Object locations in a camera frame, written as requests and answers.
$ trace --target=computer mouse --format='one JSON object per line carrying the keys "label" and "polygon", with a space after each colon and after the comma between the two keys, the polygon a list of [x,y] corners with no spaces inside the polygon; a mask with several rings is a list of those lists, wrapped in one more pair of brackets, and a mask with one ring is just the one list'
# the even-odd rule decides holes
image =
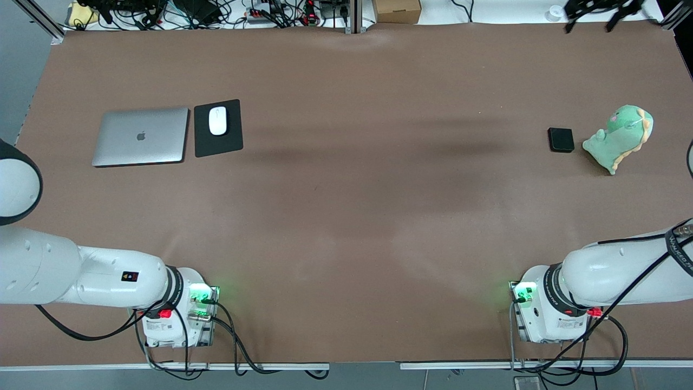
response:
{"label": "computer mouse", "polygon": [[226,107],[215,107],[209,111],[209,132],[212,135],[226,134]]}

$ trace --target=green dinosaur plush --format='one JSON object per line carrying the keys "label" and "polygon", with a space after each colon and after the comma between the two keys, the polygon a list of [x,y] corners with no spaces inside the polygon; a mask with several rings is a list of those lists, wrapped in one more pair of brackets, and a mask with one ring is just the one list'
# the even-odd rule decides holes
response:
{"label": "green dinosaur plush", "polygon": [[600,128],[597,134],[582,143],[582,148],[614,175],[618,164],[627,155],[639,151],[649,139],[653,126],[654,120],[647,111],[624,105],[606,121],[606,130]]}

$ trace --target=floor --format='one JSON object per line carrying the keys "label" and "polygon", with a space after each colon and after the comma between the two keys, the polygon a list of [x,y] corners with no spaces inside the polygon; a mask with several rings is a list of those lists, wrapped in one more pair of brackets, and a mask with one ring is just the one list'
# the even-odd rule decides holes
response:
{"label": "floor", "polygon": [[[58,19],[69,0],[38,1]],[[0,138],[15,143],[50,49],[49,37],[11,1],[0,1]],[[18,371],[0,372],[3,390],[125,390],[133,384],[176,390],[200,388],[243,389],[513,389],[516,373],[501,370],[401,371],[394,363],[333,364],[325,381],[315,381],[302,372],[284,372],[267,377],[249,373],[237,378],[233,372],[205,373],[194,383],[183,382],[149,370],[113,371]],[[599,389],[684,390],[691,389],[693,369],[635,368],[598,379]],[[581,378],[572,390],[594,389],[591,378]]]}

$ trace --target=laptop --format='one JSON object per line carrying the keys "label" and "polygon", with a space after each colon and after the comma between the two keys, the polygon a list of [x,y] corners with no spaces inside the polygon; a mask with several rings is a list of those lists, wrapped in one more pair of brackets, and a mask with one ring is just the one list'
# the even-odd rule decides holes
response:
{"label": "laptop", "polygon": [[187,128],[187,107],[106,112],[91,165],[180,162]]}

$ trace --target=black mouse pad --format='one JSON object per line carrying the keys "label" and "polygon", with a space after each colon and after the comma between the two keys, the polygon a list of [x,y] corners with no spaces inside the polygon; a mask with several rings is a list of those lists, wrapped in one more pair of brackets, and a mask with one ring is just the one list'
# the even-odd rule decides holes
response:
{"label": "black mouse pad", "polygon": [[[224,135],[209,132],[209,111],[226,107],[227,130]],[[240,128],[240,100],[222,101],[195,107],[195,157],[239,151],[243,149],[243,132]]]}

